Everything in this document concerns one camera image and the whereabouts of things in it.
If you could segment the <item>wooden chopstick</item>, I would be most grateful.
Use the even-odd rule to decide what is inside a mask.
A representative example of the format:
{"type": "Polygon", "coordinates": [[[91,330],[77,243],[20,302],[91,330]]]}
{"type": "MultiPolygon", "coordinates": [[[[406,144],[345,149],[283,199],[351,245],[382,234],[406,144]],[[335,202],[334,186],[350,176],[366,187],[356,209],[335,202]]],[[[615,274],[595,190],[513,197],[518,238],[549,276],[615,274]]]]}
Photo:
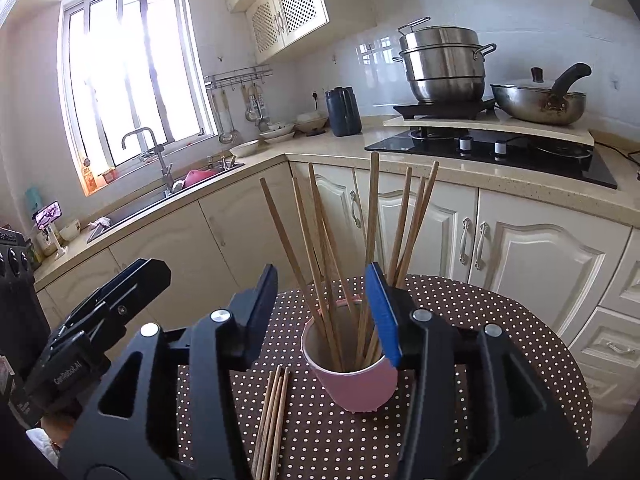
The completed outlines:
{"type": "Polygon", "coordinates": [[[399,253],[401,248],[402,239],[404,238],[406,218],[409,205],[409,197],[411,190],[412,180],[412,168],[408,167],[405,172],[404,188],[402,189],[399,217],[395,231],[394,244],[392,249],[392,255],[390,256],[390,264],[387,269],[387,276],[390,278],[390,282],[395,284],[396,274],[399,263],[399,253]]]}
{"type": "Polygon", "coordinates": [[[314,253],[314,241],[312,240],[311,229],[306,215],[303,193],[300,190],[296,177],[292,177],[292,182],[299,223],[303,232],[307,259],[311,270],[311,276],[314,280],[314,290],[316,291],[317,302],[321,315],[321,322],[318,323],[318,326],[323,326],[324,336],[326,337],[326,343],[330,349],[334,370],[342,372],[344,370],[342,350],[334,330],[334,324],[331,316],[332,312],[326,304],[326,297],[324,296],[320,266],[318,265],[316,254],[314,253]]]}
{"type": "Polygon", "coordinates": [[[267,388],[265,391],[264,402],[262,402],[262,411],[260,412],[260,421],[255,439],[255,447],[253,453],[253,461],[252,461],[252,475],[253,479],[259,478],[259,460],[260,460],[260,449],[262,448],[262,435],[264,434],[265,424],[267,422],[267,413],[268,406],[271,398],[271,393],[273,389],[274,382],[278,378],[278,372],[276,370],[270,370],[267,388]]]}
{"type": "Polygon", "coordinates": [[[319,284],[314,283],[314,290],[316,291],[317,300],[312,300],[308,290],[308,286],[303,276],[302,269],[300,268],[300,265],[298,263],[291,241],[288,238],[288,233],[286,232],[280,214],[278,213],[277,205],[272,198],[268,182],[265,178],[260,178],[259,183],[260,187],[262,188],[262,194],[264,194],[265,196],[271,219],[273,221],[274,227],[277,230],[278,237],[285,252],[286,258],[288,259],[288,263],[292,268],[294,278],[296,278],[298,287],[303,293],[305,304],[308,310],[311,312],[312,317],[314,318],[314,322],[318,327],[320,335],[324,337],[326,344],[329,346],[332,364],[337,370],[340,370],[340,352],[338,352],[337,342],[330,322],[329,310],[323,303],[323,298],[319,290],[319,284]]]}
{"type": "Polygon", "coordinates": [[[320,245],[326,248],[326,256],[323,256],[323,261],[326,264],[326,275],[329,275],[331,270],[335,271],[338,282],[344,292],[346,306],[350,316],[352,317],[352,322],[356,323],[358,321],[358,312],[355,306],[355,301],[354,298],[352,298],[352,292],[350,291],[346,278],[344,277],[335,236],[329,222],[329,217],[326,214],[326,208],[324,208],[322,203],[322,198],[316,181],[316,172],[314,171],[314,164],[312,162],[308,164],[308,172],[311,196],[314,200],[314,210],[316,211],[317,216],[320,245]]]}
{"type": "Polygon", "coordinates": [[[422,222],[422,206],[424,203],[426,185],[427,178],[422,177],[420,179],[418,192],[416,193],[416,203],[414,204],[407,239],[404,240],[411,188],[411,174],[410,171],[406,172],[405,187],[402,191],[400,216],[396,226],[392,258],[390,258],[390,264],[387,266],[386,273],[387,281],[395,287],[400,287],[404,284],[405,277],[408,272],[408,266],[411,259],[410,254],[413,251],[413,246],[416,242],[416,237],[418,236],[422,222]]]}
{"type": "Polygon", "coordinates": [[[268,411],[268,419],[266,421],[266,434],[264,445],[262,446],[262,464],[259,466],[259,479],[268,479],[271,462],[271,449],[273,435],[276,431],[277,412],[280,404],[280,393],[284,382],[284,370],[282,367],[277,368],[276,380],[274,381],[273,390],[270,399],[270,408],[268,411]]]}
{"type": "MultiPolygon", "coordinates": [[[[375,253],[376,229],[378,228],[378,170],[380,170],[380,154],[372,152],[369,172],[366,251],[364,252],[365,268],[374,260],[375,253]]],[[[366,295],[362,295],[356,345],[356,367],[358,368],[366,362],[370,317],[368,300],[366,295]]]]}
{"type": "Polygon", "coordinates": [[[414,251],[414,246],[416,246],[416,239],[418,238],[424,217],[426,215],[426,210],[428,204],[430,203],[433,188],[435,186],[437,173],[439,170],[439,161],[435,160],[432,166],[432,170],[427,179],[422,179],[420,188],[419,188],[419,200],[416,204],[416,208],[413,211],[412,223],[409,230],[409,236],[407,240],[407,244],[405,247],[405,251],[402,254],[402,258],[400,260],[400,266],[397,271],[395,286],[399,288],[403,288],[405,286],[405,278],[408,273],[409,264],[412,258],[412,254],[414,251]]]}
{"type": "Polygon", "coordinates": [[[284,426],[286,402],[288,402],[288,382],[290,379],[290,375],[291,375],[290,369],[286,368],[284,370],[283,382],[282,382],[282,387],[280,391],[276,429],[274,430],[274,433],[273,433],[273,442],[272,442],[272,448],[271,448],[271,455],[270,455],[271,460],[270,460],[270,469],[269,469],[270,480],[276,480],[277,474],[278,474],[279,450],[280,450],[280,444],[281,444],[282,432],[283,432],[283,426],[284,426]]]}

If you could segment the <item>steel kitchen faucet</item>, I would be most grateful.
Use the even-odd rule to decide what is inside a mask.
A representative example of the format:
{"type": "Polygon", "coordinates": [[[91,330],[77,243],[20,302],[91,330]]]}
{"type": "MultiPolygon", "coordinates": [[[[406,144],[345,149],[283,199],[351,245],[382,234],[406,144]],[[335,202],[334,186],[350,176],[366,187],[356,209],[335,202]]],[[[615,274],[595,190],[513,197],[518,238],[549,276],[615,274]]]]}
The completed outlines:
{"type": "Polygon", "coordinates": [[[163,145],[157,142],[154,131],[149,127],[140,127],[134,129],[122,136],[120,144],[122,144],[122,148],[126,148],[126,143],[129,138],[131,138],[132,136],[143,136],[145,133],[149,133],[152,140],[152,146],[146,152],[143,152],[141,154],[141,157],[143,159],[155,158],[160,164],[160,172],[162,173],[162,181],[164,186],[163,193],[164,197],[167,198],[172,195],[172,188],[175,184],[174,177],[171,174],[172,164],[166,164],[163,156],[163,145]]]}

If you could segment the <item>kitchen window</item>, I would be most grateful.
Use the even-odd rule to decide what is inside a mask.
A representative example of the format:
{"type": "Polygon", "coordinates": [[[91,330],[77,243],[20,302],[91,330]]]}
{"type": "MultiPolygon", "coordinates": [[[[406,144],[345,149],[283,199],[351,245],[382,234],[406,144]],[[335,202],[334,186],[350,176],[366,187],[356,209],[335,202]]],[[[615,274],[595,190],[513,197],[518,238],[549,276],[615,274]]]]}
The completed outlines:
{"type": "Polygon", "coordinates": [[[219,132],[207,102],[189,0],[70,0],[58,23],[58,90],[68,147],[90,196],[155,158],[219,132]]]}

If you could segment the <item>wooden chopstick in cup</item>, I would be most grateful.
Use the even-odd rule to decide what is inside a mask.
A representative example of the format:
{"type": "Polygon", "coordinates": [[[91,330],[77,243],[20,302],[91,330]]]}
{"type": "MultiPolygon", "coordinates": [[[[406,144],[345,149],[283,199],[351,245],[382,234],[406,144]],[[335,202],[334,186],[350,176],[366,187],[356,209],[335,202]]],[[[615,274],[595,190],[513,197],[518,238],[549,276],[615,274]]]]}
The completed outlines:
{"type": "Polygon", "coordinates": [[[312,162],[308,164],[308,172],[311,196],[314,200],[314,210],[316,211],[317,216],[320,245],[326,248],[326,256],[323,256],[323,261],[326,264],[326,275],[329,275],[331,270],[335,271],[338,282],[344,292],[346,306],[350,316],[352,317],[352,322],[356,323],[358,321],[358,312],[355,306],[355,301],[354,298],[352,298],[352,292],[350,291],[346,278],[344,277],[335,236],[329,222],[329,217],[326,214],[326,208],[324,208],[322,203],[322,198],[316,181],[316,172],[314,171],[314,164],[312,162]]]}
{"type": "Polygon", "coordinates": [[[402,239],[404,238],[406,218],[409,205],[409,197],[411,190],[412,180],[412,168],[408,167],[405,172],[404,188],[402,189],[399,217],[395,231],[394,244],[392,249],[392,255],[390,256],[390,264],[387,269],[387,276],[390,278],[390,282],[395,284],[396,274],[399,263],[399,253],[401,248],[402,239]]]}
{"type": "Polygon", "coordinates": [[[303,293],[305,304],[308,310],[311,312],[312,317],[314,318],[314,322],[318,327],[320,335],[324,337],[326,344],[329,346],[332,364],[337,370],[340,370],[340,352],[338,352],[337,342],[330,322],[329,310],[323,303],[323,298],[319,290],[319,284],[314,283],[314,290],[316,291],[317,300],[312,300],[308,290],[308,286],[303,276],[302,269],[300,268],[300,265],[298,263],[291,241],[288,238],[288,233],[286,232],[280,214],[278,213],[277,205],[272,198],[268,182],[265,178],[260,178],[259,183],[260,187],[262,188],[262,194],[264,194],[265,196],[271,219],[273,221],[274,227],[277,230],[278,237],[285,252],[286,258],[288,259],[288,263],[292,268],[294,278],[296,278],[298,287],[303,293]]]}
{"type": "Polygon", "coordinates": [[[405,251],[402,254],[402,258],[400,260],[400,266],[397,271],[395,286],[399,288],[403,288],[405,286],[405,278],[408,273],[409,264],[412,258],[412,254],[414,251],[414,246],[416,246],[416,239],[418,238],[424,217],[426,215],[426,210],[428,204],[430,203],[433,188],[435,186],[437,173],[439,170],[439,161],[435,160],[432,166],[432,170],[427,179],[422,179],[420,188],[419,188],[419,200],[416,204],[416,208],[413,211],[412,223],[409,230],[409,236],[407,240],[407,244],[405,247],[405,251]]]}
{"type": "MultiPolygon", "coordinates": [[[[364,252],[365,268],[374,260],[375,253],[376,229],[378,228],[378,170],[380,170],[380,154],[372,152],[369,172],[366,251],[364,252]]],[[[356,367],[358,368],[366,362],[370,317],[368,300],[366,295],[362,295],[356,345],[356,367]]]]}
{"type": "Polygon", "coordinates": [[[314,253],[314,241],[312,240],[311,229],[306,215],[303,193],[300,190],[296,177],[292,177],[292,182],[299,223],[303,232],[307,259],[311,270],[311,276],[314,280],[314,290],[316,291],[317,302],[321,315],[321,322],[318,323],[318,326],[323,326],[324,336],[326,337],[326,343],[330,349],[334,370],[342,372],[344,370],[342,350],[334,330],[334,324],[331,316],[332,312],[326,304],[326,297],[324,296],[320,266],[318,265],[316,254],[314,253]]]}

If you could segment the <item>pink cylindrical utensil cup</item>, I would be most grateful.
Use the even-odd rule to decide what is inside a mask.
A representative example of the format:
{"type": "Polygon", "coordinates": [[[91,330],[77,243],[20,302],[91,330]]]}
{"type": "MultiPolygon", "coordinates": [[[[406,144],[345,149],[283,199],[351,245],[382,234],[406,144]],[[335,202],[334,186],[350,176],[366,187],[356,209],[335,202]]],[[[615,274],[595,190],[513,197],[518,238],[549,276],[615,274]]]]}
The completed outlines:
{"type": "Polygon", "coordinates": [[[345,299],[334,302],[333,322],[344,372],[334,370],[329,344],[313,318],[306,323],[300,340],[304,360],[340,408],[353,413],[374,412],[395,393],[398,371],[385,356],[368,367],[356,369],[357,329],[345,299]]]}

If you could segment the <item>phone on stand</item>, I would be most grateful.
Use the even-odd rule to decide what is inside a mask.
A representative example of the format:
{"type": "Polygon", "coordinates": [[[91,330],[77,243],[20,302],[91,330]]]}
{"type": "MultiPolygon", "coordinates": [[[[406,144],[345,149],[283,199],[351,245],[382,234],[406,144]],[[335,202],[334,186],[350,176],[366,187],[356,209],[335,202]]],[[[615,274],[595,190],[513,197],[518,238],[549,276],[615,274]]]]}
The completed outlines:
{"type": "Polygon", "coordinates": [[[48,206],[44,206],[40,211],[35,213],[35,227],[44,233],[48,242],[52,242],[56,248],[55,258],[61,258],[66,254],[66,248],[62,246],[55,234],[53,226],[54,222],[62,217],[62,208],[60,203],[55,200],[48,206]]]}

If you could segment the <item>brown polka dot tablecloth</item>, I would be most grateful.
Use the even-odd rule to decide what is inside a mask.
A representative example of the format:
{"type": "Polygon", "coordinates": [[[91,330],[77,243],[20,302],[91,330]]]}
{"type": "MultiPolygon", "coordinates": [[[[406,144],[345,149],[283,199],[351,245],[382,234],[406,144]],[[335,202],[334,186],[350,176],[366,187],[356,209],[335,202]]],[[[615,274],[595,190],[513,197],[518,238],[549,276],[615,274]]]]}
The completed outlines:
{"type": "MultiPolygon", "coordinates": [[[[589,444],[592,401],[585,379],[561,338],[536,315],[512,299],[448,278],[409,275],[406,287],[417,304],[455,326],[501,326],[553,392],[580,443],[589,444]]],[[[412,393],[411,373],[390,375],[392,395],[376,411],[343,410],[330,399],[300,348],[309,319],[299,290],[281,292],[258,360],[247,372],[231,376],[246,454],[256,448],[269,374],[282,367],[290,374],[278,478],[393,478],[412,393]]]]}

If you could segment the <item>cream lower cabinets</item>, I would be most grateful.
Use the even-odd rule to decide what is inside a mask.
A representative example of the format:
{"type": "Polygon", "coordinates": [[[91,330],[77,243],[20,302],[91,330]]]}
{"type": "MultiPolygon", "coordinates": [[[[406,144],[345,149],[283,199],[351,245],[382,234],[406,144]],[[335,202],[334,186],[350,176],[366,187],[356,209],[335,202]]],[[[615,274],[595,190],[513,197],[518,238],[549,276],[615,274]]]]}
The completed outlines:
{"type": "Polygon", "coordinates": [[[514,182],[506,192],[428,183],[424,166],[345,166],[278,156],[151,206],[97,238],[81,234],[38,272],[52,322],[134,259],[174,274],[152,321],[179,326],[244,288],[265,263],[282,288],[377,261],[391,278],[436,275],[511,298],[562,338],[594,402],[639,395],[639,216],[601,197],[514,182]]]}

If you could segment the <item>stacked white bowls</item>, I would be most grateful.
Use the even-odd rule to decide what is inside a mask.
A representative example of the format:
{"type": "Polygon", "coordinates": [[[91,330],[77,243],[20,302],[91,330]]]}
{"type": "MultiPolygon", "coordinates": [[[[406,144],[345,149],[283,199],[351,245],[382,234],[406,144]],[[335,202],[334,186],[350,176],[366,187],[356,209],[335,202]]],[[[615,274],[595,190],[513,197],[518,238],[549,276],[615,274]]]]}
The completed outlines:
{"type": "Polygon", "coordinates": [[[327,120],[328,116],[320,112],[300,114],[296,117],[295,122],[279,122],[278,124],[270,125],[269,129],[261,133],[258,139],[234,146],[230,148],[230,153],[242,158],[256,153],[262,144],[278,144],[292,140],[296,132],[305,134],[322,133],[327,120]]]}

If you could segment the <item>dark blue electric kettle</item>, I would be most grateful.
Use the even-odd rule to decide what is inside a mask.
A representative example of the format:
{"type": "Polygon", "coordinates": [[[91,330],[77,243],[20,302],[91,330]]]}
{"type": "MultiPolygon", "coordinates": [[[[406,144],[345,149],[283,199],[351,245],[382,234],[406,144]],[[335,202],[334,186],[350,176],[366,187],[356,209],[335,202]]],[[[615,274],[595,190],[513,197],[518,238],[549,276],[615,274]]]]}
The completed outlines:
{"type": "Polygon", "coordinates": [[[336,87],[327,91],[326,107],[334,136],[354,136],[361,132],[362,123],[352,87],[336,87]]]}

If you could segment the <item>black gas stove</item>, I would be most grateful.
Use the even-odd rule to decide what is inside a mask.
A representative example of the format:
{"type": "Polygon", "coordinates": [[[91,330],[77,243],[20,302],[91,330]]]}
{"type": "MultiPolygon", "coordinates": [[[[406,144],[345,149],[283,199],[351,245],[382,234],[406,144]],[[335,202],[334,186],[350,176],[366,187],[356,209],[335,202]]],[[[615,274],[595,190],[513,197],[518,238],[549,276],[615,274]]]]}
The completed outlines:
{"type": "Polygon", "coordinates": [[[384,124],[400,133],[372,143],[371,152],[486,162],[617,188],[587,129],[515,119],[493,99],[479,103],[407,104],[384,124]]]}

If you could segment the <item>stainless steel steamer pot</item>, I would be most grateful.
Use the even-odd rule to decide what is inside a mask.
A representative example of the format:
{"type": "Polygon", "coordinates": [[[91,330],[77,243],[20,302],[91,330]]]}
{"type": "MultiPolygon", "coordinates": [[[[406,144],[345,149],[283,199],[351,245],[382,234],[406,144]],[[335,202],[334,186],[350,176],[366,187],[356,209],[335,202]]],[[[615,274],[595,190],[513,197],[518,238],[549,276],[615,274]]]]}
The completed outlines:
{"type": "Polygon", "coordinates": [[[496,44],[480,44],[475,30],[427,26],[429,16],[398,28],[406,78],[420,103],[480,102],[485,92],[485,58],[496,44]]]}

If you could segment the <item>wall utensil rack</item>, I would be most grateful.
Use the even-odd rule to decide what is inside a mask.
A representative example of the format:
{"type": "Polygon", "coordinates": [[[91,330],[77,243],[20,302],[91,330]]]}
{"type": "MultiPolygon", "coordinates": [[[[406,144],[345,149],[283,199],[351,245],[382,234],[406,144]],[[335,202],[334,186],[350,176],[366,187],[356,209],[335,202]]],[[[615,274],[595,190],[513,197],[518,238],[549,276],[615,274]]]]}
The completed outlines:
{"type": "Polygon", "coordinates": [[[247,84],[253,81],[263,81],[272,74],[273,69],[269,64],[260,64],[209,75],[204,78],[204,82],[206,88],[222,89],[240,86],[241,84],[247,84]]]}

